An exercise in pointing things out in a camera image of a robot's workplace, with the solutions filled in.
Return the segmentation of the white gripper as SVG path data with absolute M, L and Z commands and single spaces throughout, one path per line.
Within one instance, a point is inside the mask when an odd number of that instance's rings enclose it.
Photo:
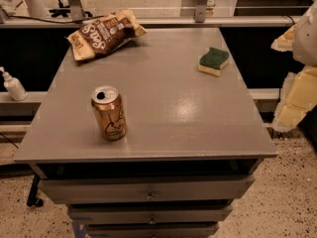
M 270 47 L 278 52 L 293 50 L 293 58 L 305 64 L 299 73 L 290 72 L 285 78 L 271 123 L 274 131 L 289 132 L 317 105 L 317 1 L 297 26 L 291 26 Z

